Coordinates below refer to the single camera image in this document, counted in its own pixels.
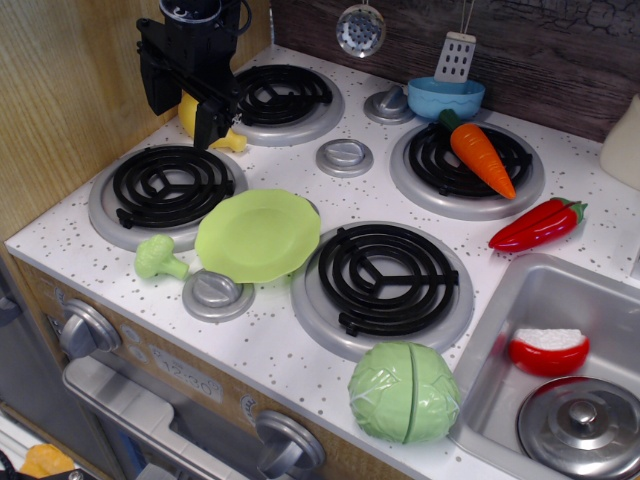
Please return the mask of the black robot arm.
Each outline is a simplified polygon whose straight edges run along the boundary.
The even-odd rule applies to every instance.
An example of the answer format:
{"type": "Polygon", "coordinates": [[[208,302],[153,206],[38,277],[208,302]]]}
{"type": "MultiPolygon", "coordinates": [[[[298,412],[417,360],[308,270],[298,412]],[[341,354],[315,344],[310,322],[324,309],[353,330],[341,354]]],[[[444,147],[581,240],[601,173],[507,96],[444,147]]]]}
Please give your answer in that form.
{"type": "Polygon", "coordinates": [[[252,11],[246,1],[161,1],[159,8],[163,22],[136,22],[147,102],[161,115],[184,93],[194,98],[194,147],[205,150],[226,136],[236,115],[240,93],[231,60],[252,11]]]}

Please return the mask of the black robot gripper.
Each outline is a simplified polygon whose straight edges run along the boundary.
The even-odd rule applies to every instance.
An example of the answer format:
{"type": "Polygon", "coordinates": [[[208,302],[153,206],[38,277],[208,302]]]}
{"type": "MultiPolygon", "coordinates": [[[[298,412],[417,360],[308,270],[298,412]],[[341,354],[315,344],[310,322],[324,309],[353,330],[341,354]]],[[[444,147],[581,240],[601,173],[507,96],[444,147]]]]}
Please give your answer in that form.
{"type": "Polygon", "coordinates": [[[207,149],[224,138],[237,114],[239,87],[230,62],[236,52],[240,16],[221,14],[188,24],[169,17],[136,21],[140,72],[151,110],[163,114],[186,92],[199,103],[194,147],[207,149]]]}

